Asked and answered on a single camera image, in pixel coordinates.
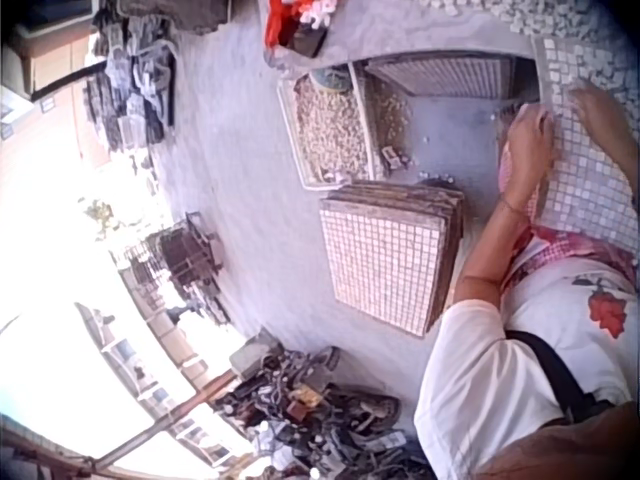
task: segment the concrete floor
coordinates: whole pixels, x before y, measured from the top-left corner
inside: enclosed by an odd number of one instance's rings
[[[341,347],[341,380],[400,397],[401,426],[411,428],[438,325],[417,339],[334,299],[318,215],[323,194],[300,184],[276,95],[278,72],[263,59],[257,4],[238,3],[233,23],[179,39],[176,127],[153,151],[162,193],[176,218],[199,210],[220,236],[220,286],[241,333],[264,325],[289,348]],[[438,129],[428,146],[430,168],[444,168],[434,162],[445,154],[473,154],[476,165],[484,158],[494,171],[487,105],[467,105],[476,110],[469,120],[464,104],[450,113],[445,107],[424,106],[433,108],[426,125]],[[447,133],[460,122],[457,136]]]

